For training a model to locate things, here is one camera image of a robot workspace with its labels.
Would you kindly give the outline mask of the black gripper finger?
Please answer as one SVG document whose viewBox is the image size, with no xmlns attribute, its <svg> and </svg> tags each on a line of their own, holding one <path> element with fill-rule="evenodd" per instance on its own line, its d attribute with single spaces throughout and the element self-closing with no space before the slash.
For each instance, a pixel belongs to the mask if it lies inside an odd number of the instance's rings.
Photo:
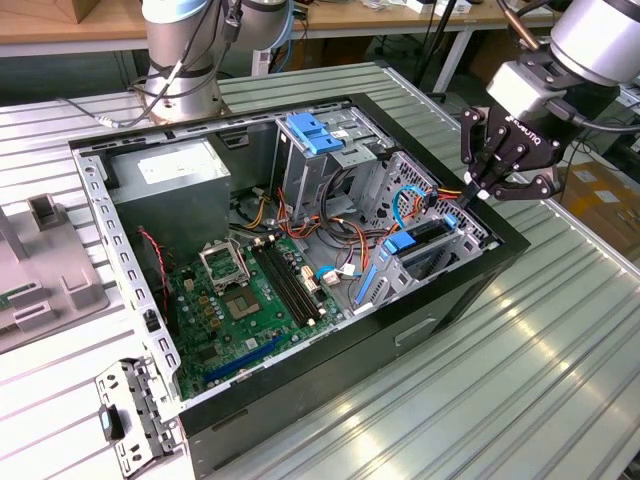
<svg viewBox="0 0 640 480">
<path fill-rule="evenodd" d="M 500 106 L 469 107 L 460 118 L 461 161 L 466 166 L 466 186 L 458 205 L 467 207 L 479 193 L 487 198 L 508 178 L 501 148 L 511 134 L 510 114 Z"/>
<path fill-rule="evenodd" d="M 520 143 L 506 149 L 486 146 L 479 155 L 485 167 L 477 176 L 477 184 L 490 196 L 501 201 L 538 200 L 554 195 L 559 187 L 553 166 L 559 160 L 559 147 Z M 513 173 L 543 170 L 528 183 L 509 181 Z"/>
</svg>

